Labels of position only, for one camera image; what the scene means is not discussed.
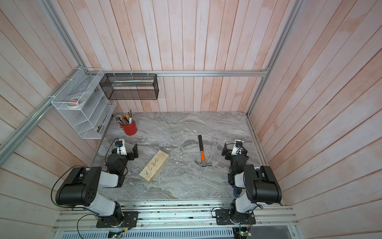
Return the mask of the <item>orange black claw hammer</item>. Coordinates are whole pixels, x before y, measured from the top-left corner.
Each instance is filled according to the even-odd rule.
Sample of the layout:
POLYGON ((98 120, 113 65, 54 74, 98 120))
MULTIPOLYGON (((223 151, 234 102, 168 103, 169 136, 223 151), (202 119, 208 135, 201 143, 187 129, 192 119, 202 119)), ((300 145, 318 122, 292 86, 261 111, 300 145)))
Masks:
POLYGON ((203 166, 203 167, 205 167, 205 166, 212 166, 212 164, 207 162, 206 158, 205 158, 202 135, 198 135, 198 140, 199 140, 201 159, 200 160, 196 159, 195 163, 198 164, 199 166, 203 166))

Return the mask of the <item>wooden block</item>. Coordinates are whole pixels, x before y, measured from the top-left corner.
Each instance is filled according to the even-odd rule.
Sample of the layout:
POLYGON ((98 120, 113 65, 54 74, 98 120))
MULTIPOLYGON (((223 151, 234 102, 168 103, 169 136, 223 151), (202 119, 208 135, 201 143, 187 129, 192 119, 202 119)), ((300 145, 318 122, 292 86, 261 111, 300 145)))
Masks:
POLYGON ((157 173, 165 166, 169 159, 170 155, 159 150, 139 175, 146 181, 152 182, 157 173))

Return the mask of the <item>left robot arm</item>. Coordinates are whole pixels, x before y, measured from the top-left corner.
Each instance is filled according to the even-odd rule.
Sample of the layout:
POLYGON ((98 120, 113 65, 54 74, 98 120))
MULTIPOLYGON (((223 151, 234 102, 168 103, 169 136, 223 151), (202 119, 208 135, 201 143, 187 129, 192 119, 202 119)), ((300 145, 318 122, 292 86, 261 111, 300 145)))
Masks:
POLYGON ((84 207, 97 217, 97 228, 134 228, 138 212, 122 212, 121 205, 97 192, 99 187, 120 188, 127 175, 127 163, 139 157, 138 145, 126 152, 124 141, 106 159, 107 171, 101 167, 74 167, 58 189, 55 203, 70 208, 84 207))

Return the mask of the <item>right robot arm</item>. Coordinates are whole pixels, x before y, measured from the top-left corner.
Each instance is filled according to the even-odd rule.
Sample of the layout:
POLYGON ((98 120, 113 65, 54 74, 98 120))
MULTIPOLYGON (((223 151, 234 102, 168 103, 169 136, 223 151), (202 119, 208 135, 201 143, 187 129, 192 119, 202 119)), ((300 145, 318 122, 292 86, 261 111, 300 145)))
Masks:
POLYGON ((234 225, 253 222, 253 211, 263 204, 280 203, 282 191, 269 166, 248 164, 249 157, 243 142, 236 140, 229 149, 225 144, 222 156, 230 161, 227 178, 233 188, 234 199, 230 208, 216 210, 219 225, 234 225))

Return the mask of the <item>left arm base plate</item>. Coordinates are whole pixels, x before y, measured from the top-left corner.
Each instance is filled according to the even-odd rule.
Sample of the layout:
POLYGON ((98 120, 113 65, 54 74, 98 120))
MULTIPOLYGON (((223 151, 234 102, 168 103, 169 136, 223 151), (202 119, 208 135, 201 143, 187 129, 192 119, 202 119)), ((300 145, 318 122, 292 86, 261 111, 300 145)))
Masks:
POLYGON ((137 211, 116 212, 108 217, 98 217, 96 228, 134 228, 138 219, 137 211))

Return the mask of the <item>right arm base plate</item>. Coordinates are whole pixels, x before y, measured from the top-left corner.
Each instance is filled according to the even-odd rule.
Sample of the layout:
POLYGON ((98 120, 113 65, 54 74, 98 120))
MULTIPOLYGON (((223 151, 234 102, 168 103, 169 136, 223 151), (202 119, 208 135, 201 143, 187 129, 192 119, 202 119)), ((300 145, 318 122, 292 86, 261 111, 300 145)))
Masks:
POLYGON ((256 219, 253 211, 246 211, 245 213, 239 213, 230 209, 217 209, 214 210, 214 218, 218 225, 254 225, 256 219))

